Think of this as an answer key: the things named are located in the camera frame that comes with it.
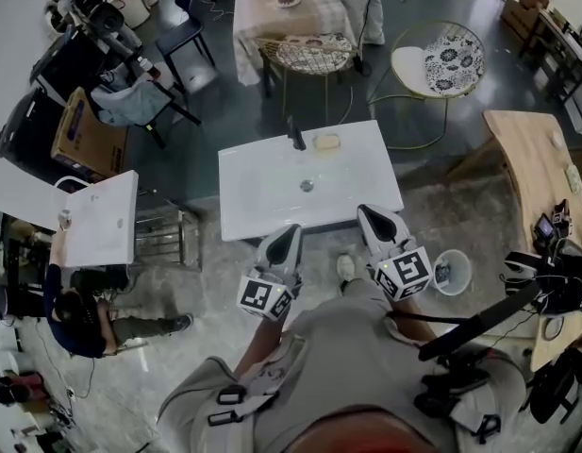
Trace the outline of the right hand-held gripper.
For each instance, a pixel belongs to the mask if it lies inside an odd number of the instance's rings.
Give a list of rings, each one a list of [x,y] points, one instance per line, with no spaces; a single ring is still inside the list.
[[[403,301],[426,288],[432,267],[403,218],[377,205],[359,205],[358,227],[370,253],[371,279],[391,301]]]

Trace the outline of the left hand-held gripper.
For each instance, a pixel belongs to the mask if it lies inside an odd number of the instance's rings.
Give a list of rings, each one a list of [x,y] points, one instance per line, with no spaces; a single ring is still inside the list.
[[[237,306],[249,314],[278,321],[303,286],[298,265],[303,229],[283,226],[258,246],[257,264],[241,276]]]

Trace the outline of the person's left forearm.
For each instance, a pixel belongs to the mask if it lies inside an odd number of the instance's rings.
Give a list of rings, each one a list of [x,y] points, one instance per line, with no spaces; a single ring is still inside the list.
[[[236,378],[242,377],[255,363],[265,360],[280,343],[281,334],[286,322],[284,314],[277,321],[263,319],[234,370]]]

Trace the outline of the white trash bin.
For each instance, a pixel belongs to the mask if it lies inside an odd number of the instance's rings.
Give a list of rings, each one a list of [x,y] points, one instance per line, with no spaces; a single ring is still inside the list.
[[[440,287],[435,279],[435,267],[440,261],[447,261],[452,267],[451,279],[446,287]],[[433,272],[433,287],[447,296],[462,294],[469,286],[473,276],[471,261],[462,251],[456,249],[442,252],[434,262]]]

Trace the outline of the black faucet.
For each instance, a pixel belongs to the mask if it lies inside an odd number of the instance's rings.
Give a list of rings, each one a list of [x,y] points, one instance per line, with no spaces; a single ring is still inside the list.
[[[305,151],[307,145],[303,139],[302,132],[294,124],[293,117],[289,116],[287,119],[288,132],[287,136],[292,141],[293,148],[298,151]]]

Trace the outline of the wooden table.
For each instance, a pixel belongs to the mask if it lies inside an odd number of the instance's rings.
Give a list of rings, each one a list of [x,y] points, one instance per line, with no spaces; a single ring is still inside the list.
[[[582,247],[582,192],[572,193],[564,174],[573,163],[565,142],[561,148],[553,144],[554,132],[563,136],[557,119],[550,114],[507,110],[486,110],[483,117],[491,136],[453,166],[446,178],[473,176],[485,167],[487,154],[501,152],[519,200],[528,249],[533,249],[532,232],[538,218],[563,198],[571,201],[572,241]]]

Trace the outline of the white round chair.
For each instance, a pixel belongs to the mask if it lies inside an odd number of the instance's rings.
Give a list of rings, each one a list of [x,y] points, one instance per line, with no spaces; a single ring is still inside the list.
[[[468,90],[456,95],[441,95],[429,87],[424,72],[424,49],[442,36],[468,37],[477,41],[485,57],[485,71],[478,82]],[[450,20],[431,20],[414,25],[394,41],[390,56],[390,71],[397,82],[405,89],[404,93],[375,96],[372,94],[367,105],[373,106],[392,99],[408,99],[410,101],[426,102],[441,101],[443,103],[443,121],[441,134],[427,143],[413,146],[391,146],[387,149],[394,152],[421,151],[438,143],[445,137],[448,127],[450,102],[464,98],[474,92],[486,73],[486,52],[483,42],[466,25]]]

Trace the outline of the patterned packet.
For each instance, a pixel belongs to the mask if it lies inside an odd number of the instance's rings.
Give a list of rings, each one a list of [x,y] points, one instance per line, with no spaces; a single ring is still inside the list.
[[[582,180],[577,167],[574,164],[568,165],[564,174],[569,184],[572,193],[577,194],[582,192]]]

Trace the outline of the grey jacket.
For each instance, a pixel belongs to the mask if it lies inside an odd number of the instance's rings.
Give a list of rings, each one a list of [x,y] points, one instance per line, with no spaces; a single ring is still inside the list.
[[[111,92],[106,87],[91,91],[91,99],[99,108],[98,119],[110,126],[145,126],[174,101],[157,83],[136,81],[133,86]]]

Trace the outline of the cardboard box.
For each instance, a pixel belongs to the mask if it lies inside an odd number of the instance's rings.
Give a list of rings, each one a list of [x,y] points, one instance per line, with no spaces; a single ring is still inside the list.
[[[50,156],[91,181],[123,170],[127,128],[97,119],[82,88],[69,97],[60,117]]]

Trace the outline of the black office chair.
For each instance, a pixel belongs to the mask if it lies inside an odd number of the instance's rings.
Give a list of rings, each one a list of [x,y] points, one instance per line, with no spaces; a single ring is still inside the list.
[[[544,365],[526,384],[530,389],[524,403],[539,424],[545,424],[562,408],[563,425],[570,417],[579,400],[570,401],[568,394],[575,385],[582,385],[582,352],[576,348],[565,350],[552,364]]]

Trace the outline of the cloth-covered table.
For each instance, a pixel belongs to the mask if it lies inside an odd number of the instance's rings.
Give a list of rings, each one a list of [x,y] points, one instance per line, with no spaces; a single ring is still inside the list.
[[[232,42],[239,82],[248,87],[260,81],[257,38],[334,33],[357,43],[341,0],[301,0],[292,8],[279,8],[277,0],[235,0]]]

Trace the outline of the blue chair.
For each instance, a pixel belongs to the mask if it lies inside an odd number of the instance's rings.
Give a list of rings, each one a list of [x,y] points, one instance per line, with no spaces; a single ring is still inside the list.
[[[173,60],[174,54],[187,44],[193,43],[199,55],[213,68],[216,67],[216,64],[202,36],[204,25],[199,18],[192,14],[194,0],[175,0],[175,4],[186,14],[187,19],[159,37],[156,40],[156,47],[176,83],[182,86],[186,92],[189,92],[191,90],[190,78],[184,79],[177,70]]]

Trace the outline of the white cylindrical appliance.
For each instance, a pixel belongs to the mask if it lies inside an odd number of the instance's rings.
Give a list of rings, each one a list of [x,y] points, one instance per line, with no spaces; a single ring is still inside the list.
[[[122,14],[125,24],[135,29],[150,18],[149,8],[143,0],[110,0]]]

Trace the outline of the black vanity frame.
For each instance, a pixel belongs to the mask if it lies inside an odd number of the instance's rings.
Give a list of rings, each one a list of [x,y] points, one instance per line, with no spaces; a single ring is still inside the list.
[[[318,235],[318,234],[322,234],[322,233],[336,232],[336,231],[340,231],[340,230],[353,229],[353,228],[358,228],[358,221],[357,220],[339,222],[337,224],[331,224],[331,225],[326,225],[326,226],[315,226],[315,227],[311,227],[311,228],[303,228],[303,236],[306,237],[309,235]],[[244,243],[247,243],[255,248],[258,248],[258,246],[260,245],[260,243],[264,239],[265,239],[265,236],[260,236],[260,237],[241,239],[241,241]]]

